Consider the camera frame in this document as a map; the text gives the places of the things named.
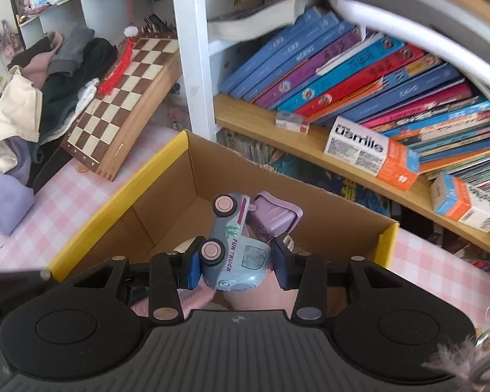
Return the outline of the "grey toy truck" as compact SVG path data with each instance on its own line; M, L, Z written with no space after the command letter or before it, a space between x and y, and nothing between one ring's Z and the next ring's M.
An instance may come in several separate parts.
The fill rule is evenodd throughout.
M212 210L200 249L202 275L208 287L226 292L258 287L271 267L271 240L290 234L303 216L299 206L266 191L219 195Z

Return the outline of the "cream watch with strap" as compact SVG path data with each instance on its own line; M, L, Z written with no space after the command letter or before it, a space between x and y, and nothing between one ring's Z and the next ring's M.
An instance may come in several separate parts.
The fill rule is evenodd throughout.
M198 251L200 244L204 243L204 238L202 236L196 236L193 238L186 239L184 242L178 244L172 253L186 253L190 250Z

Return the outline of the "pink plush pig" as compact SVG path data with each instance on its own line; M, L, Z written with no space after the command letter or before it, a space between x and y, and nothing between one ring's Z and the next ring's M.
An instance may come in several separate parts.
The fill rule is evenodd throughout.
M247 291L221 292L209 288L200 280L194 290L179 289L179 300L184 317L192 310L210 311L262 311L284 310L292 314L296 302L296 290L280 288L274 272L269 271L263 282Z

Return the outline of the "yellow cardboard box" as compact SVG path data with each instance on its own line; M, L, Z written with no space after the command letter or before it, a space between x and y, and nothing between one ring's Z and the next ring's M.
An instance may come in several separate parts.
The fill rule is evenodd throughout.
M389 267L397 239L390 218L185 132L113 186L52 258L57 281L112 257L144 262L201 236L201 260L229 290L238 269L271 264L275 240L289 237L334 263L361 256Z

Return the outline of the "pink checkered table mat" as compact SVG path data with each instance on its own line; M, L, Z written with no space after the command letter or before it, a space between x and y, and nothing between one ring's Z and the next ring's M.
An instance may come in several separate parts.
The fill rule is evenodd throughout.
M364 206L255 165L188 132L147 126L121 172L107 181L64 166L35 196L10 236L0 237L0 271L47 268L58 280L102 260L133 262L206 236L215 196L266 191L302 208L296 247L334 262L369 258L490 327L490 274L405 232Z

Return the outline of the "wooden chess board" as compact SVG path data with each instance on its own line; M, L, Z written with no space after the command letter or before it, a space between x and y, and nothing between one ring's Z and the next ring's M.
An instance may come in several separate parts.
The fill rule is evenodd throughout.
M140 35L117 85L105 95L96 94L65 134L63 149L93 173L113 181L180 75L176 37Z

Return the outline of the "orange white medicine box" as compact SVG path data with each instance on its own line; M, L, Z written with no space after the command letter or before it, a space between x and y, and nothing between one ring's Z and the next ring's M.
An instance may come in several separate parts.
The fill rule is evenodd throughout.
M490 232L490 193L446 173L434 180L430 192L436 214Z

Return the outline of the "red tassel ornament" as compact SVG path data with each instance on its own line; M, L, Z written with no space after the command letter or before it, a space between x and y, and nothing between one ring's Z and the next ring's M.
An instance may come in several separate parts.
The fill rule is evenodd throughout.
M114 69L100 83L98 93L100 96L108 96L117 83L120 81L123 73L131 63L133 57L133 48L136 44L136 38L139 36L139 29L136 26L127 26L123 31L125 42L120 58L117 60Z

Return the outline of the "row of leaning books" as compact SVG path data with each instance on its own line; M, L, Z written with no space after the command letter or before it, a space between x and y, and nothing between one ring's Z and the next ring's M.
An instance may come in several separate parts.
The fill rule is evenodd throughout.
M317 126L328 139L343 117L413 149L419 175L446 173L490 193L490 95L459 68L317 6L248 24L271 38L219 85L221 94L300 135Z

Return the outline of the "pile of clothes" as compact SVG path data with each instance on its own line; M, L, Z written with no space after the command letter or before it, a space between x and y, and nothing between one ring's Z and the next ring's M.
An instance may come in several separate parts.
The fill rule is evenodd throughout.
M12 57L0 94L0 235L31 210L45 145L62 139L116 60L116 46L80 25L50 31Z

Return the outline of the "white bookshelf frame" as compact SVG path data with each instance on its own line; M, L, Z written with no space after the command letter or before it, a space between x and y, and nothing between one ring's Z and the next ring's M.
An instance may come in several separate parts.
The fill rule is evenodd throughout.
M259 5L268 0L255 0ZM490 4L483 0L356 0L412 20L455 41L490 65ZM207 11L229 11L224 0L173 0L178 28L179 51L185 82L185 93L192 130L203 138L215 140L219 128L259 139L315 165L338 173L380 193L400 205L446 227L490 253L490 232L485 234L447 220L431 210L430 191L424 178L414 182L407 192L376 180L356 167L327 157L323 148L327 132L312 127L302 137L273 125L271 114L241 103L228 96L218 96L217 82L224 64L222 57L234 61L234 42L210 39Z

